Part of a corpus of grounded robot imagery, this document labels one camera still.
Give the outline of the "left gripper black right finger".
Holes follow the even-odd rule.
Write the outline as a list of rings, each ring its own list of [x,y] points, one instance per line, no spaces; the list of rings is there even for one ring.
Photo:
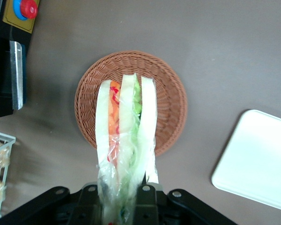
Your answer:
[[[157,192],[163,191],[158,183],[142,184],[137,189],[133,225],[158,225]]]

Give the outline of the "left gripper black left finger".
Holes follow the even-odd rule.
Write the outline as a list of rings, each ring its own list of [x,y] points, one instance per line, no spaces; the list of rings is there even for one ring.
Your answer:
[[[102,206],[98,196],[97,182],[85,184],[73,194],[75,206],[72,213],[73,225],[101,225]]]

